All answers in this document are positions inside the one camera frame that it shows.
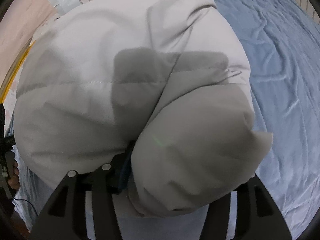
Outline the person's left hand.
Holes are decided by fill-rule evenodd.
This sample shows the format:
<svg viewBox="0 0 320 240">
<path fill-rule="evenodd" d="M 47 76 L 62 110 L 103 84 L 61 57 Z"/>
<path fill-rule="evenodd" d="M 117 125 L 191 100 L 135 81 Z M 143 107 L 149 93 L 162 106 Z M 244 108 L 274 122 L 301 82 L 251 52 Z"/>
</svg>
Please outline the person's left hand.
<svg viewBox="0 0 320 240">
<path fill-rule="evenodd" d="M 13 189 L 18 191 L 20 188 L 20 179 L 19 179 L 20 171 L 18 169 L 17 161 L 14 161 L 14 173 L 13 176 L 8 180 L 9 186 Z"/>
</svg>

